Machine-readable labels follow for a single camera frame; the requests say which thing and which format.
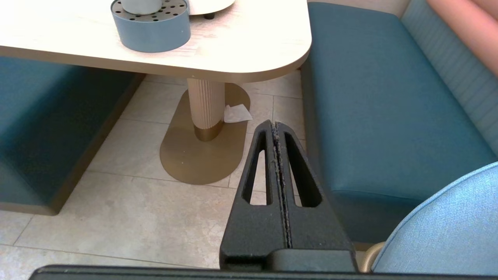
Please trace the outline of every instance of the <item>teal bench seat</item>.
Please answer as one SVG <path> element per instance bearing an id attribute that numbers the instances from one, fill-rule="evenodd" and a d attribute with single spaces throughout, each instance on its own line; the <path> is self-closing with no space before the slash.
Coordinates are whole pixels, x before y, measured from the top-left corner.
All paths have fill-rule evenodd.
<path id="1" fill-rule="evenodd" d="M 0 209 L 55 215 L 140 82 L 0 57 Z"/>
<path id="2" fill-rule="evenodd" d="M 394 15 L 308 4 L 302 67 L 310 162 L 356 242 L 497 156 Z"/>

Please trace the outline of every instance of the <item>beige floor tile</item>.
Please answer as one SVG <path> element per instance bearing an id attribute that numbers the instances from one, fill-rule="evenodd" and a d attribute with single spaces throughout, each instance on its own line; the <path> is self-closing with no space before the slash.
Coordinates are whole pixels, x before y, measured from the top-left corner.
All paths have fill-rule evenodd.
<path id="1" fill-rule="evenodd" d="M 299 198 L 299 196 L 294 195 L 294 201 L 296 202 L 297 206 L 302 207 L 302 205 L 301 205 L 301 199 Z"/>
<path id="2" fill-rule="evenodd" d="M 301 99 L 274 96 L 273 120 L 288 125 L 299 139 L 306 139 Z"/>
<path id="3" fill-rule="evenodd" d="M 145 81 L 147 82 L 155 82 L 155 83 L 163 83 L 163 84 L 172 84 L 172 85 L 187 85 L 187 79 L 184 78 L 176 78 L 170 76 L 161 76 L 161 75 L 147 75 L 145 77 Z"/>
<path id="4" fill-rule="evenodd" d="M 235 169 L 234 172 L 230 175 L 230 188 L 238 188 L 239 182 L 242 177 L 242 171 L 244 170 L 244 166 L 246 164 L 247 156 L 249 153 L 250 144 L 252 142 L 253 134 L 246 134 L 246 143 L 244 144 L 244 154 L 242 156 L 242 160 Z M 264 168 L 264 152 L 259 154 L 256 168 L 256 176 L 254 178 L 253 190 L 266 192 L 266 174 Z"/>
<path id="5" fill-rule="evenodd" d="M 217 268 L 235 190 L 86 172 L 61 213 L 16 245 Z"/>
<path id="6" fill-rule="evenodd" d="M 181 85 L 142 82 L 121 118 L 169 124 L 185 90 Z"/>
<path id="7" fill-rule="evenodd" d="M 32 217 L 32 214 L 0 211 L 0 244 L 13 245 Z"/>
<path id="8" fill-rule="evenodd" d="M 184 268 L 175 265 L 99 257 L 59 251 L 0 245 L 0 279 L 28 280 L 38 268 L 47 265 L 98 265 L 126 267 Z"/>
<path id="9" fill-rule="evenodd" d="M 159 158 L 167 129 L 167 124 L 118 120 L 88 170 L 176 181 Z M 210 185 L 228 187 L 229 178 Z"/>
<path id="10" fill-rule="evenodd" d="M 276 96 L 286 96 L 302 98 L 301 72 L 293 71 L 283 77 L 276 79 L 243 84 L 242 87 L 250 93 L 268 94 Z"/>
<path id="11" fill-rule="evenodd" d="M 248 122 L 247 133 L 254 133 L 254 130 L 262 122 L 271 120 L 273 116 L 273 98 L 269 95 L 249 92 L 250 114 L 252 121 Z"/>
<path id="12" fill-rule="evenodd" d="M 266 205 L 266 193 L 254 191 L 250 198 L 251 205 Z"/>

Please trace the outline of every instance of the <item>light blue chair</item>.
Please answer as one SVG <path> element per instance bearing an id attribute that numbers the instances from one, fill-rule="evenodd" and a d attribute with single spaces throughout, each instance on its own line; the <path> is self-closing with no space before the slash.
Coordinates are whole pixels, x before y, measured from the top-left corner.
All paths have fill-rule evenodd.
<path id="1" fill-rule="evenodd" d="M 388 238 L 372 271 L 498 276 L 498 162 L 415 208 Z"/>

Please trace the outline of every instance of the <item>blue perforated container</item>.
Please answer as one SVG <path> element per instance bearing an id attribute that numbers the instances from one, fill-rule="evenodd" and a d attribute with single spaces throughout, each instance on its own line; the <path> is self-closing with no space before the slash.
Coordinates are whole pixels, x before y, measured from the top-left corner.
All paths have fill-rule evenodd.
<path id="1" fill-rule="evenodd" d="M 148 15 L 135 15 L 123 9 L 120 0 L 111 5 L 121 42 L 141 52 L 176 49 L 190 39 L 188 4 L 184 0 L 163 0 L 162 8 Z"/>

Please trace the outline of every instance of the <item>ribbed backrest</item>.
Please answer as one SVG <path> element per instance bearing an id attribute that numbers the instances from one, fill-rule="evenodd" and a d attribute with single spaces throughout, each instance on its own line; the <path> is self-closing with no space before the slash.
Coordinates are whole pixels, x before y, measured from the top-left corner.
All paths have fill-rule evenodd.
<path id="1" fill-rule="evenodd" d="M 401 21 L 498 154 L 498 78 L 460 41 L 426 0 L 412 0 Z"/>

